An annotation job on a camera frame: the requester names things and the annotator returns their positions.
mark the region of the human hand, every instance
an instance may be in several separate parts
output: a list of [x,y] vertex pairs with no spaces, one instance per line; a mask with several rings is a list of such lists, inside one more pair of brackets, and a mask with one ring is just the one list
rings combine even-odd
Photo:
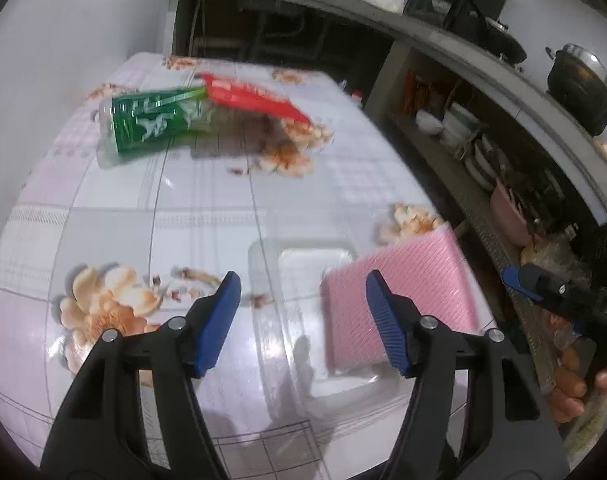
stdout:
[[[560,424],[570,422],[580,416],[584,410],[581,397],[586,395],[586,383],[576,374],[579,370],[579,355],[574,348],[561,353],[561,366],[555,370],[556,387],[548,396],[548,408],[552,418]],[[595,377],[595,388],[607,396],[607,370],[600,371]]]

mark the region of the metal screw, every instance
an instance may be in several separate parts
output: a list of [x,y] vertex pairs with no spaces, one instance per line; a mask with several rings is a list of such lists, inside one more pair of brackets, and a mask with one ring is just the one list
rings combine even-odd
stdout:
[[504,336],[504,333],[501,332],[501,330],[499,330],[498,328],[491,328],[490,330],[488,330],[488,337],[495,343],[501,343],[506,338],[506,336]]
[[106,332],[104,332],[103,334],[101,334],[101,338],[106,342],[106,343],[111,343],[113,342],[115,339],[117,339],[117,336],[119,335],[119,332],[117,332],[116,329],[114,328],[109,328],[108,330],[106,330]]
[[424,316],[419,320],[419,323],[423,328],[427,328],[428,330],[434,330],[437,328],[439,321],[437,321],[437,318],[435,317]]
[[168,321],[168,326],[173,330],[181,330],[186,326],[186,318],[181,316],[176,316]]

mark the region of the pink sponge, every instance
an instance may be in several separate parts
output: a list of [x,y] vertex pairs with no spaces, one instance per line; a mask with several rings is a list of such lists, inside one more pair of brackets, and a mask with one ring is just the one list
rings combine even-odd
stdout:
[[365,299],[365,278],[378,269],[395,294],[421,314],[458,332],[477,332],[474,300],[463,256],[449,225],[359,258],[329,272],[321,283],[328,323],[328,365],[350,370],[385,361],[385,350]]

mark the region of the plaid pattern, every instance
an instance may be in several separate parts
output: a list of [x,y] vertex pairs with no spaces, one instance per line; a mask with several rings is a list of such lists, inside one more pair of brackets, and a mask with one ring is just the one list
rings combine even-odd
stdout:
[[[176,88],[193,84],[198,72],[237,76],[289,96],[335,131],[334,142],[311,153],[315,172],[301,180],[248,174],[263,143],[261,125],[232,121],[222,134],[188,145],[171,142],[165,152],[104,171],[94,155],[100,129],[93,116],[101,97],[86,100],[35,166],[0,240],[0,419],[39,463],[72,381],[62,357],[68,333],[56,304],[68,293],[73,269],[113,258],[142,276],[174,267],[219,277],[235,270],[242,277],[242,306],[217,366],[197,389],[229,476],[343,480],[389,454],[392,442],[369,432],[394,440],[403,399],[373,405],[332,432],[307,420],[292,397],[296,370],[279,308],[288,301],[297,312],[299,302],[314,301],[329,263],[324,257],[279,260],[279,254],[284,241],[296,247],[307,240],[331,248],[340,243],[357,256],[350,247],[370,243],[375,230],[371,209],[429,201],[377,129],[325,75],[312,74],[298,87],[274,81],[266,67],[201,60],[176,70],[165,68],[161,56],[136,54],[107,82]],[[273,301],[253,310],[256,295]],[[151,392],[142,389],[149,450],[167,466]],[[346,460],[355,453],[358,459]]]

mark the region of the floral tablecloth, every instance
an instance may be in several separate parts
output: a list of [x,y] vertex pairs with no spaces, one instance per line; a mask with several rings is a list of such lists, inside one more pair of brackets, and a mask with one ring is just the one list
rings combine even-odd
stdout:
[[[261,140],[265,120],[246,116],[225,131],[98,167],[95,111],[103,96],[188,86],[197,71],[287,95],[325,125],[321,142],[271,152]],[[74,373],[101,331],[154,330],[234,270],[242,304],[218,364],[195,383],[229,476],[343,480],[382,462],[411,381],[386,379],[336,409],[302,402],[291,373],[297,349],[280,327],[292,322],[284,312],[319,308],[329,265],[377,250],[394,203],[434,212],[411,171],[327,75],[133,56],[63,126],[2,234],[0,420],[39,465]],[[483,331],[491,315],[472,274],[470,281]],[[258,336],[266,327],[274,337]],[[141,380],[149,450],[167,465],[153,390]],[[463,423],[465,381],[456,381],[453,428]]]

